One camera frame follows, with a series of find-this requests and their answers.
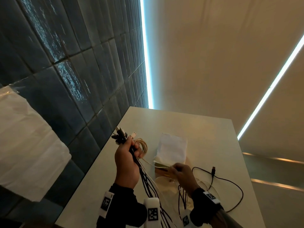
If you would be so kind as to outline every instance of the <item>blue tile wall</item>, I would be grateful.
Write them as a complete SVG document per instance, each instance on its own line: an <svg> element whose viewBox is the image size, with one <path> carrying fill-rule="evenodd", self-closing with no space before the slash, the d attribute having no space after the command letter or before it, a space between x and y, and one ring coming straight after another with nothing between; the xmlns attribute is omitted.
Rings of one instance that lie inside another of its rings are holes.
<svg viewBox="0 0 304 228"><path fill-rule="evenodd" d="M129 106L148 107L141 26L140 0L0 0L0 88L72 156L40 202L0 187L0 218L54 223Z"/></svg>

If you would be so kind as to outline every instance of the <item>bundle of cables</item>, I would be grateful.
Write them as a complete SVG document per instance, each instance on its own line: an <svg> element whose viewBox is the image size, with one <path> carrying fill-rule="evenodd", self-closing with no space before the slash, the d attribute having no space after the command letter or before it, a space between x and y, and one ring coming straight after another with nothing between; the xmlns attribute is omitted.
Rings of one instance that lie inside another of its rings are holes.
<svg viewBox="0 0 304 228"><path fill-rule="evenodd" d="M119 129L118 127L115 128L117 134L112 135L111 137L116 140L116 143L119 144L124 144L127 140L127 133L125 133L121 128ZM142 145L142 150L143 153L146 154L147 152L147 145L142 139L137 139L135 142L139 142ZM143 187L145 189L145 192L149 198L159 198L158 193L152 184L153 180L151 177L146 173L145 168L141 164L141 162L134 156L135 148L131 147L129 152L133 156L133 161L138 165L139 168L139 173L140 177L143 183ZM171 224L173 224L172 219L170 218L169 214L164 210L164 208L161 206L162 204L160 203L160 209L161 209L161 225L162 228L171 228L170 222L168 219L171 221Z"/></svg>

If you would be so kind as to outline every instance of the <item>black sleeve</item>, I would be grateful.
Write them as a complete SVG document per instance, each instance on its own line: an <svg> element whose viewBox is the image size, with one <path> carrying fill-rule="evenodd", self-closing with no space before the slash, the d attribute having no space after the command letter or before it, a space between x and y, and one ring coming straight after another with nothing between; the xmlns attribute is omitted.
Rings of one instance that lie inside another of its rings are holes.
<svg viewBox="0 0 304 228"><path fill-rule="evenodd" d="M147 218L147 209L136 200L134 191L113 184L109 190L114 193L106 218L99 216L97 228L100 227L126 227L126 225L140 227Z"/></svg>
<svg viewBox="0 0 304 228"><path fill-rule="evenodd" d="M192 193L194 209L190 213L190 219L195 226L202 226L209 223L211 218L223 207L221 204L214 204L205 194L202 188Z"/></svg>

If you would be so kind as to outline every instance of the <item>person's right hand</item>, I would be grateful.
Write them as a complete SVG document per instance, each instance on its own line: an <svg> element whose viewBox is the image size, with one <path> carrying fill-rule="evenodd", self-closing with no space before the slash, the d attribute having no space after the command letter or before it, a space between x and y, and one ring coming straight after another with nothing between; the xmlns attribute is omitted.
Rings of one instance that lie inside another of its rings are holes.
<svg viewBox="0 0 304 228"><path fill-rule="evenodd" d="M170 166L169 172L177 178L180 186L187 192L189 197L192 197L192 193L199 188L189 166L175 163L173 166Z"/></svg>

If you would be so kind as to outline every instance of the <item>white paper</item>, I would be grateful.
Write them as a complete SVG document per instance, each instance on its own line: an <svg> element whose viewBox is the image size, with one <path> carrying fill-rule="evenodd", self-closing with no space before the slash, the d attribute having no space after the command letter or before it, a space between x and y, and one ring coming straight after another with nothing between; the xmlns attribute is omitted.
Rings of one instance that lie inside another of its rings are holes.
<svg viewBox="0 0 304 228"><path fill-rule="evenodd" d="M71 159L48 123L10 87L0 89L0 185L39 202Z"/></svg>
<svg viewBox="0 0 304 228"><path fill-rule="evenodd" d="M163 133L159 140L157 155L154 160L171 166L177 162L185 163L187 154L187 139Z"/></svg>

